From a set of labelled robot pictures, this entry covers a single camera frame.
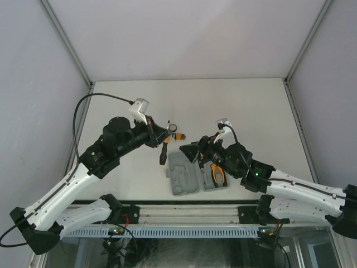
gray plastic case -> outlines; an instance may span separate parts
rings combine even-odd
[[[218,188],[213,184],[211,177],[211,164],[208,162],[204,165],[204,173],[197,163],[190,163],[184,153],[172,152],[167,155],[169,169],[166,170],[166,177],[171,179],[173,195],[194,194],[203,190],[216,191],[229,187],[229,179],[226,174],[227,186],[223,186],[223,182],[218,183]]]

pliers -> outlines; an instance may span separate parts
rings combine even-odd
[[[211,165],[211,170],[212,170],[211,173],[212,173],[212,181],[214,187],[218,188],[217,177],[219,178],[219,176],[222,177],[223,186],[227,186],[227,178],[225,176],[224,170],[221,167],[217,166],[216,164]]]

black screwdriver handle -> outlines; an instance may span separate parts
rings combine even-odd
[[[163,143],[161,154],[160,154],[160,165],[164,166],[167,159],[167,142]]]

screwdriver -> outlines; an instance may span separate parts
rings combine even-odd
[[[202,174],[202,178],[203,178],[203,184],[206,185],[205,166],[204,166],[204,164],[202,164],[202,161],[203,161],[203,154],[200,153],[198,163],[199,163],[199,168],[201,170],[201,174]]]
[[[167,129],[168,126],[170,125],[170,120],[167,121]],[[167,159],[167,144],[170,141],[170,136],[168,136],[162,144],[162,150],[161,150],[161,154],[160,154],[160,165],[164,166],[166,163],[166,159]]]

white robotic arm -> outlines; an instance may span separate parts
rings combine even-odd
[[[135,119],[134,128],[125,117],[111,119],[98,140],[79,157],[78,164],[45,196],[25,209],[15,208],[10,213],[15,222],[13,228],[20,230],[35,254],[47,252],[75,229],[93,222],[116,219],[121,214],[122,205],[111,194],[81,208],[69,212],[64,210],[80,192],[100,182],[117,167],[122,156],[144,144],[158,147],[172,134],[144,114],[149,104],[146,100],[137,99],[131,104],[129,111]]]
[[[193,163],[212,161],[241,185],[262,195],[256,213],[260,223],[277,219],[304,220],[331,224],[337,233],[357,239],[357,187],[345,189],[310,183],[290,176],[275,167],[252,159],[252,153],[238,142],[226,119],[217,121],[219,131],[200,141],[183,145],[180,150]],[[233,133],[235,143],[222,147],[222,138]]]

